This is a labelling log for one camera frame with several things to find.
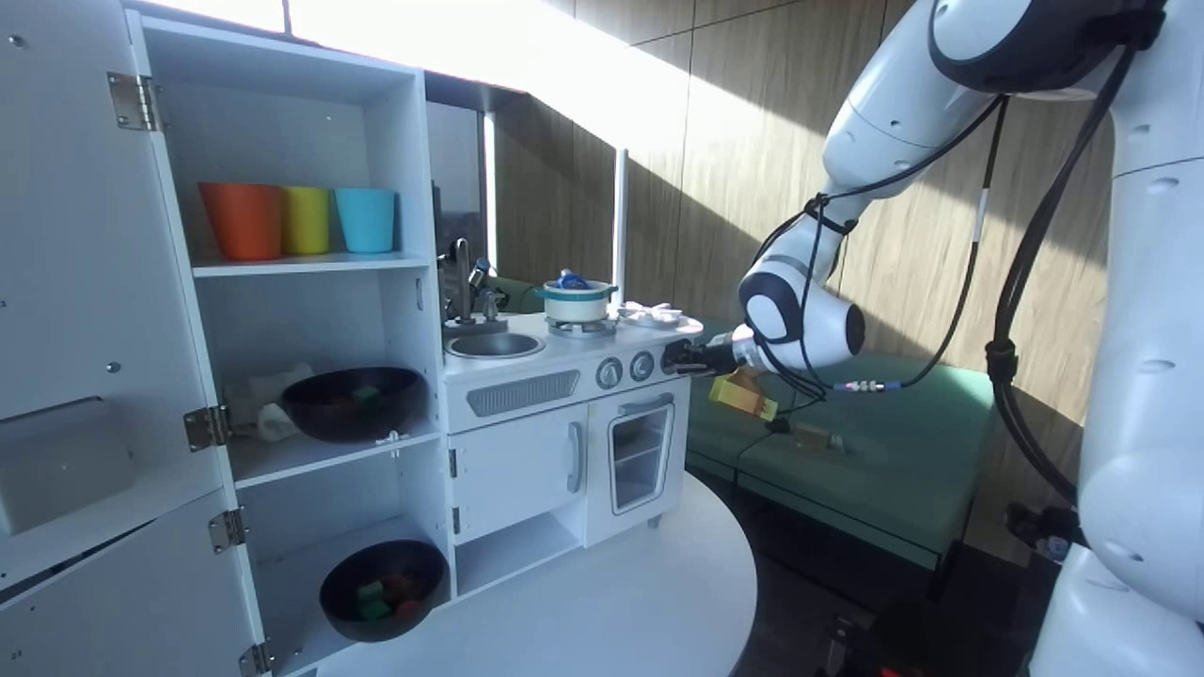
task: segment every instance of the yellow cup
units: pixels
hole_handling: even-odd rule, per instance
[[[311,185],[286,185],[286,250],[330,250],[330,193]]]

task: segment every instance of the cabinet hinge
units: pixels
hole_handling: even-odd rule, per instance
[[[108,71],[108,97],[117,129],[123,130],[159,130],[159,100],[149,75]]]
[[[266,641],[257,641],[250,651],[238,654],[238,674],[240,677],[261,677],[261,674],[273,674],[273,654]]]
[[[186,437],[192,452],[228,440],[228,404],[198,404],[186,412]]]
[[[250,542],[250,525],[240,517],[240,510],[223,510],[211,517],[211,546],[215,554],[226,554],[233,546],[245,546]]]

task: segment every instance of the floor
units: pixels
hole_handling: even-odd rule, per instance
[[[934,575],[769,501],[714,491],[746,524],[760,572],[756,623],[732,677],[879,677],[884,654],[907,664],[899,677],[1025,674],[1032,623],[1021,601],[1038,599],[1025,593],[1038,590],[1025,569],[957,547]]]

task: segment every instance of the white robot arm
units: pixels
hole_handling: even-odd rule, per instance
[[[873,199],[903,193],[998,95],[1111,100],[1111,299],[1075,482],[1086,542],[1050,599],[1038,677],[1204,674],[1202,25],[1204,0],[918,0],[830,124],[829,189],[743,283],[739,362],[845,362],[865,322],[823,277]]]

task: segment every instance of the stove knob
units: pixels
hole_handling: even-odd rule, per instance
[[[626,378],[626,366],[617,357],[605,357],[595,371],[600,388],[611,391]]]
[[[646,378],[650,371],[653,371],[653,357],[646,353],[646,349],[638,349],[636,357],[631,357],[631,378]]]

